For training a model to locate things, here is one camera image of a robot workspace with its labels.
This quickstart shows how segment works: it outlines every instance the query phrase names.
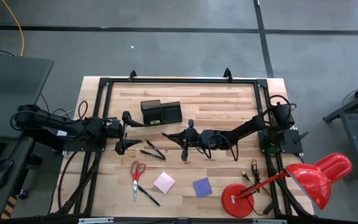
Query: wooden table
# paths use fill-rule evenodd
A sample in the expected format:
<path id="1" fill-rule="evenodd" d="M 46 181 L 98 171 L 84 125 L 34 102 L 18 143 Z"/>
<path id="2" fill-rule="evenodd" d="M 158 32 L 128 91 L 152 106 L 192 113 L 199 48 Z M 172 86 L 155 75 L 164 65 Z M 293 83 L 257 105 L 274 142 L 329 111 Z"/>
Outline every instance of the wooden table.
<path id="1" fill-rule="evenodd" d="M 78 102 L 86 100 L 89 103 L 86 116 L 91 116 L 93 113 L 99 78 L 84 77 L 83 79 Z M 283 79 L 267 80 L 270 95 L 287 96 Z M 244 170 L 253 181 L 250 169 L 253 159 L 258 163 L 262 181 L 267 179 L 265 157 L 260 152 L 257 134 L 239 141 L 238 162 L 234 162 L 230 151 L 212 151 L 212 159 L 207 159 L 196 149 L 190 149 L 188 161 L 182 162 L 181 148 L 160 133 L 179 133 L 187 128 L 189 119 L 195 121 L 195 128 L 199 133 L 204 129 L 230 130 L 237 127 L 257 114 L 253 86 L 230 83 L 116 83 L 112 89 L 108 116 L 120 118 L 122 112 L 128 110 L 131 112 L 132 119 L 142 122 L 140 102 L 156 99 L 160 99 L 162 103 L 180 101 L 182 124 L 129 128 L 128 138 L 150 140 L 166 155 L 167 160 L 161 161 L 141 154 L 140 149 L 152 152 L 152 148 L 145 141 L 132 146 L 125 155 L 120 156 L 114 151 L 115 141 L 109 140 L 99 166 L 92 216 L 231 218 L 221 205 L 223 189 L 235 183 L 249 185 L 241 177 L 241 171 Z M 99 116 L 104 108 L 103 103 L 104 100 L 101 103 Z M 62 185 L 62 203 L 70 197 L 78 185 L 83 157 L 84 153 L 79 152 L 68 166 Z M 291 154 L 283 154 L 282 157 L 284 165 L 300 162 L 299 158 Z M 63 160 L 62 170 L 67 159 L 68 156 Z M 156 206 L 140 191 L 136 203 L 133 203 L 132 176 L 129 168 L 134 160 L 146 163 L 147 170 L 140 177 L 139 184 L 161 204 L 161 207 Z M 166 195 L 153 185 L 162 172 L 166 172 L 176 180 Z M 197 198 L 193 182 L 206 177 L 209 179 L 213 193 L 205 198 Z M 287 184 L 302 206 L 313 213 L 311 201 L 296 183 L 287 178 Z M 281 190 L 278 186 L 277 189 L 280 209 L 285 212 Z M 87 192 L 88 189 L 85 190 L 81 210 L 85 207 Z M 254 198 L 254 208 L 258 213 L 262 213 L 263 209 L 271 203 L 271 198 L 263 190 L 260 194 L 254 194 Z M 52 212 L 56 210 L 57 193 L 55 192 Z M 254 212 L 248 216 L 251 217 L 260 218 Z M 273 212 L 266 217 L 273 217 Z"/>

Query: red scissors handle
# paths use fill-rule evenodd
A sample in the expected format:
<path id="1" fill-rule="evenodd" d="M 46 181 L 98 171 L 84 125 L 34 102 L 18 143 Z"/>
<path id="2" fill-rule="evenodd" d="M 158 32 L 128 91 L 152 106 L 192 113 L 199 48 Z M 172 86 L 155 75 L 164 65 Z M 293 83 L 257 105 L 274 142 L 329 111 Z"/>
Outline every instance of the red scissors handle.
<path id="1" fill-rule="evenodd" d="M 134 161 L 131 165 L 131 174 L 134 180 L 138 181 L 140 175 L 146 170 L 146 165 L 139 161 Z"/>

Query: desk lamp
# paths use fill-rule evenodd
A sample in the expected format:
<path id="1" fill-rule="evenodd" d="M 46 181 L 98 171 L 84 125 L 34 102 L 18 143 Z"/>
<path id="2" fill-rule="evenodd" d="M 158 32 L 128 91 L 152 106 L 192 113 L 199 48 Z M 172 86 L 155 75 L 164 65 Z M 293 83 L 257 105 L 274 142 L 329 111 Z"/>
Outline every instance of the desk lamp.
<path id="1" fill-rule="evenodd" d="M 242 184 L 231 184 L 223 190 L 222 205 L 228 214 L 236 218 L 246 217 L 254 207 L 252 194 L 257 189 L 274 180 L 279 182 L 281 178 L 292 177 L 311 201 L 323 209 L 331 195 L 331 184 L 351 171 L 352 162 L 349 158 L 340 153 L 332 153 L 313 165 L 288 165 L 277 175 L 249 188 Z"/>

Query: red lamp base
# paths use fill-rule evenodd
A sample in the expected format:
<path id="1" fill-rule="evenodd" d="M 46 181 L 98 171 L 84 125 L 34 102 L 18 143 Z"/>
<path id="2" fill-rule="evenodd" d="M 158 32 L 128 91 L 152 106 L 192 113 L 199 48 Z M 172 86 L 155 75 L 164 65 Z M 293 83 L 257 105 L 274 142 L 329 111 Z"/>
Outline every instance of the red lamp base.
<path id="1" fill-rule="evenodd" d="M 223 190 L 222 205 L 229 215 L 236 218 L 244 218 L 252 212 L 252 207 L 254 207 L 254 197 L 252 195 L 248 196 L 248 200 L 242 198 L 234 201 L 234 198 L 239 195 L 240 191 L 246 188 L 242 184 L 231 184 Z"/>

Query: concrete floor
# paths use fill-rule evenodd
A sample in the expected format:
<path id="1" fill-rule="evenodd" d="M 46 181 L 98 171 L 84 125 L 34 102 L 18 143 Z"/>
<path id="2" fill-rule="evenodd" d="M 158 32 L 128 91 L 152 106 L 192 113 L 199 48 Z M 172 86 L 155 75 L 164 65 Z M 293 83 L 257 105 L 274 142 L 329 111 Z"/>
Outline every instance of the concrete floor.
<path id="1" fill-rule="evenodd" d="M 209 27 L 256 29 L 252 0 L 10 0 L 22 24 L 115 27 Z M 358 0 L 260 0 L 267 29 L 358 30 Z M 13 24 L 0 3 L 0 24 Z M 43 90 L 50 108 L 75 107 L 85 75 L 186 75 L 266 77 L 258 34 L 135 32 L 25 32 L 25 56 L 50 58 L 55 66 Z M 274 76 L 284 78 L 303 140 L 306 162 L 331 152 L 353 157 L 340 121 L 321 119 L 358 88 L 358 35 L 268 35 Z M 0 49 L 20 51 L 18 31 L 0 30 Z M 46 160 L 26 180 L 27 200 L 13 217 L 46 214 L 61 158 Z M 316 214 L 358 221 L 358 181 L 333 186 L 327 207 Z"/>

